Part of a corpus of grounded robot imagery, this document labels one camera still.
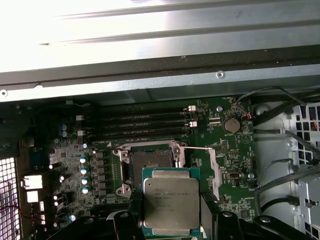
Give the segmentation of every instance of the metal bracket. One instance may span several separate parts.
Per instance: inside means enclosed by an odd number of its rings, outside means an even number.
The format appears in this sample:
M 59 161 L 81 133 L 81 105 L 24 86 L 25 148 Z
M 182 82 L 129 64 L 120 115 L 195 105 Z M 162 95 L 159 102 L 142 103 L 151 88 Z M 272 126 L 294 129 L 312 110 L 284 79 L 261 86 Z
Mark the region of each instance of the metal bracket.
M 213 188 L 213 194 L 216 196 L 218 200 L 219 199 L 219 187 L 222 184 L 222 174 L 220 166 L 217 163 L 216 159 L 216 150 L 215 149 L 209 149 L 210 154 L 210 165 L 211 169 L 214 171 L 214 178 L 212 179 L 212 188 Z
M 115 156 L 118 156 L 122 163 L 130 164 L 129 153 L 131 151 L 131 148 L 141 147 L 141 146 L 154 146 L 154 145 L 168 145 L 171 148 L 174 165 L 176 168 L 183 168 L 184 165 L 186 164 L 185 147 L 187 146 L 187 144 L 184 142 L 179 142 L 175 140 L 127 143 L 119 146 L 119 149 L 113 150 L 112 153 Z M 124 169 L 122 164 L 121 164 L 120 171 L 121 171 L 122 186 L 116 190 L 116 194 L 121 197 L 130 198 L 132 189 L 130 185 L 126 184 L 125 182 Z
M 127 164 L 130 163 L 128 158 L 129 152 L 133 147 L 141 147 L 141 146 L 154 146 L 154 145 L 169 145 L 172 149 L 173 159 L 175 161 L 176 168 L 183 168 L 186 164 L 185 158 L 185 148 L 187 144 L 185 142 L 179 142 L 175 140 L 161 140 L 161 141 L 144 141 L 144 142 L 133 142 L 127 143 L 119 146 L 121 150 L 113 150 L 113 154 L 120 157 L 120 161 L 125 162 Z
M 119 187 L 116 191 L 116 194 L 118 196 L 124 197 L 124 198 L 130 198 L 131 195 L 131 186 L 125 183 L 122 183 L 122 186 Z

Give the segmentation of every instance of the chip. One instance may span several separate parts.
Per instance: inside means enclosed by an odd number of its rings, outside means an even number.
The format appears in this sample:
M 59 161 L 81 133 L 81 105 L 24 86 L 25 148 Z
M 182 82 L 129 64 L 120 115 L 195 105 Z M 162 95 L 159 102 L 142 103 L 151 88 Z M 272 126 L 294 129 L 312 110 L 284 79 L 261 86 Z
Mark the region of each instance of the chip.
M 96 154 L 95 154 L 95 158 L 96 159 L 101 159 L 101 158 L 103 158 L 104 157 L 104 153 L 103 152 L 97 152 Z
M 99 191 L 99 196 L 106 196 L 107 195 L 107 191 L 106 190 L 100 190 Z
M 98 181 L 104 181 L 104 180 L 106 180 L 106 176 L 105 175 L 98 175 L 97 180 Z
M 143 181 L 144 226 L 153 235 L 190 235 L 200 225 L 199 181 L 187 168 L 149 169 L 154 170 Z
M 248 219 L 250 218 L 250 211 L 245 209 L 245 210 L 240 210 L 240 217 L 243 219 Z
M 105 172 L 105 168 L 104 167 L 98 167 L 97 168 L 97 172 L 98 172 L 98 174 L 102 174 L 102 173 Z
M 103 161 L 103 160 L 96 161 L 97 166 L 103 166 L 104 164 L 105 164 L 105 161 Z
M 106 188 L 106 183 L 105 182 L 99 182 L 98 183 L 98 188 L 99 189 L 105 189 Z

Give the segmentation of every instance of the ventilation grille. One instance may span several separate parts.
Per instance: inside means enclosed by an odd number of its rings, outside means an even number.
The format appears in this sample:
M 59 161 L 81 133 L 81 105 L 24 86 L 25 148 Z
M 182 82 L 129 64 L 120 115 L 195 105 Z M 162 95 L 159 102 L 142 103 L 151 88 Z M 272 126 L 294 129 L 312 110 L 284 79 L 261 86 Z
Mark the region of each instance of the ventilation grille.
M 310 238 L 312 239 L 316 239 L 316 240 L 319 240 L 319 236 L 320 236 L 320 231 L 318 229 L 317 226 L 315 225 L 310 225 L 308 223 L 304 223 L 304 226 L 305 226 L 305 234 L 307 236 L 309 236 Z
M 0 160 L 0 240 L 20 239 L 15 159 Z
M 307 107 L 295 107 L 294 110 L 296 134 L 320 148 L 320 104 L 308 104 Z M 298 158 L 300 164 L 308 164 L 313 154 L 298 143 Z

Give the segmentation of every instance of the capacitor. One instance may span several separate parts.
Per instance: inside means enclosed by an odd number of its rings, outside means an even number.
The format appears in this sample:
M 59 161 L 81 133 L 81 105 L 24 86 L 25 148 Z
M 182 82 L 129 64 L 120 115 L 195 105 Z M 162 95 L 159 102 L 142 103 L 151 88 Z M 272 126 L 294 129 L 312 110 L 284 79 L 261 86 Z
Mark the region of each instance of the capacitor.
M 68 136 L 68 133 L 66 131 L 62 131 L 61 136 L 65 138 L 66 136 Z
M 61 125 L 61 130 L 62 130 L 62 131 L 65 131 L 65 130 L 67 130 L 67 125 L 65 125 L 65 124 L 62 124 L 62 125 Z
M 70 174 L 64 174 L 64 175 L 60 175 L 60 181 L 63 182 L 64 180 L 66 180 L 67 178 L 70 177 Z
M 86 162 L 86 158 L 84 156 L 80 157 L 80 163 L 84 164 Z
M 49 165 L 49 169 L 55 169 L 55 168 L 58 168 L 60 166 L 61 166 L 61 163 L 60 162 L 56 162 L 56 163 L 50 164 Z
M 81 173 L 82 175 L 85 175 L 87 172 L 88 172 L 88 168 L 87 168 L 87 167 L 83 167 L 83 168 L 81 168 L 81 170 L 80 170 L 80 173 Z
M 83 194 L 88 194 L 88 192 L 91 190 L 90 186 L 85 186 L 84 188 L 82 188 L 82 193 Z
M 56 207 L 58 207 L 60 204 L 62 204 L 64 202 L 64 200 L 63 200 L 63 198 L 59 198 L 59 199 L 57 199 L 55 202 L 54 202 L 54 205 L 56 206 Z
M 69 220 L 71 222 L 74 222 L 77 218 L 78 218 L 78 214 L 77 213 L 73 213 L 72 215 L 69 216 Z
M 248 173 L 248 178 L 249 179 L 254 179 L 255 178 L 255 174 L 253 172 L 249 172 Z
M 53 200 L 58 200 L 59 198 L 62 198 L 62 193 L 59 192 L 56 195 L 53 195 Z
M 89 181 L 90 181 L 89 177 L 86 176 L 86 177 L 82 178 L 81 183 L 83 185 L 87 185 Z
M 230 134 L 236 134 L 241 129 L 241 124 L 235 117 L 230 117 L 223 123 L 223 128 L 226 132 Z

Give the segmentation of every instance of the screw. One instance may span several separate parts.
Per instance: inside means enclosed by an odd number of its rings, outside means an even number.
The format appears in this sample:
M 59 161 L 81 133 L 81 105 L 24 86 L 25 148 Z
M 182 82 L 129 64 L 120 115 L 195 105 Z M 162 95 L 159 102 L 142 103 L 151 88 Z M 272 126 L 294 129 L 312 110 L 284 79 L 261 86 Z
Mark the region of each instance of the screw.
M 221 113 L 223 110 L 224 110 L 224 108 L 223 108 L 222 106 L 217 106 L 217 107 L 216 107 L 216 111 L 217 111 L 218 113 Z
M 222 213 L 222 215 L 223 215 L 224 217 L 226 217 L 226 218 L 232 217 L 232 213 L 229 212 L 229 211 L 225 211 L 224 213 Z
M 248 174 L 248 179 L 254 179 L 254 178 L 255 178 L 255 174 L 252 173 L 252 172 L 250 172 L 250 173 Z
M 179 153 L 180 153 L 180 148 L 176 147 L 176 148 L 173 150 L 173 152 L 174 152 L 175 154 L 179 154 Z
M 225 76 L 226 76 L 226 74 L 225 74 L 224 71 L 218 71 L 218 72 L 216 73 L 216 77 L 217 77 L 218 79 L 223 79 Z
M 271 223 L 271 220 L 269 218 L 265 217 L 265 216 L 261 217 L 260 221 L 265 223 L 265 224 Z
M 8 96 L 8 91 L 7 90 L 5 90 L 5 89 L 2 89 L 1 91 L 0 91 L 0 96 L 2 96 L 2 97 L 7 97 Z

